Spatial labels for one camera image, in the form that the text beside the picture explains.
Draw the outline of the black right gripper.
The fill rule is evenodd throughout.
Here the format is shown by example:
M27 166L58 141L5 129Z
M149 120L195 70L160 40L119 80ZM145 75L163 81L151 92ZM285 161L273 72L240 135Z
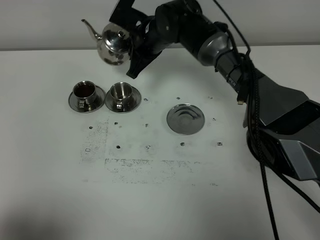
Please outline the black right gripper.
M145 18L132 38L130 66L126 73L136 79L169 45L180 43L195 58L200 49L200 4L196 0L172 0Z

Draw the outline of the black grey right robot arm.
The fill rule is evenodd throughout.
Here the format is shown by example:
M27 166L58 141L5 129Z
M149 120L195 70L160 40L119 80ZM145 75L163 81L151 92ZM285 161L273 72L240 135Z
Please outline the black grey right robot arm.
M127 1L132 37L131 78L163 49L180 43L202 65L212 66L246 104L244 126L253 156L272 170L299 181L320 179L320 105L296 89L281 86L259 71L250 53L238 51L226 23L211 22L195 0L173 0L148 16Z

